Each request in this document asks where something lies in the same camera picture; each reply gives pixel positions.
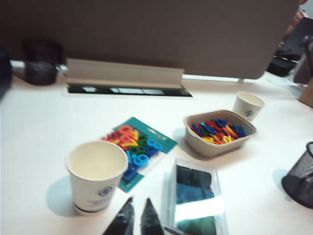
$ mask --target white desk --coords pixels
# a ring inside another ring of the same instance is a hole
[[[134,234],[150,197],[161,212],[164,175],[174,159],[204,162],[218,170],[230,235],[311,235],[313,210],[292,201],[281,178],[313,140],[313,109],[297,101],[300,90],[265,73],[247,82],[185,80],[194,98],[64,96],[62,81],[47,87],[14,78],[1,103],[1,234],[101,235],[123,203],[134,197]],[[184,142],[184,116],[232,108],[237,91],[265,103],[253,124],[258,135],[242,148],[201,159]],[[117,190],[95,217],[72,210],[65,157],[76,145],[100,138],[134,116],[178,145],[129,193]]]

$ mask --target mesh pencil cup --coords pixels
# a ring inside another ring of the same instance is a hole
[[[313,209],[313,141],[282,179],[285,192],[297,203]]]

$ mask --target rectangular plastic container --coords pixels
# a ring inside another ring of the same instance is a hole
[[[196,133],[194,133],[189,127],[192,123],[199,123],[200,121],[218,118],[227,119],[231,124],[241,125],[245,130],[246,136],[231,141],[229,143],[213,144],[203,140]],[[186,142],[190,145],[190,147],[192,147],[193,150],[207,158],[212,158],[214,156],[229,152],[240,147],[248,139],[256,135],[257,132],[256,128],[249,121],[229,110],[217,110],[209,113],[187,116],[183,119],[183,122],[186,126],[185,129]]]
[[[168,224],[193,235],[228,235],[216,168],[176,159],[170,187]]]

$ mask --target gray partition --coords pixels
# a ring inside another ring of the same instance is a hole
[[[21,39],[45,37],[71,58],[258,78],[297,0],[7,0],[0,46],[21,59]]]

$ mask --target paper cup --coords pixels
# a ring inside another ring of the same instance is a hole
[[[66,167],[76,210],[82,215],[95,215],[109,206],[128,159],[116,144],[91,141],[68,155]]]
[[[238,92],[233,111],[245,119],[252,121],[265,103],[259,97],[248,92]]]

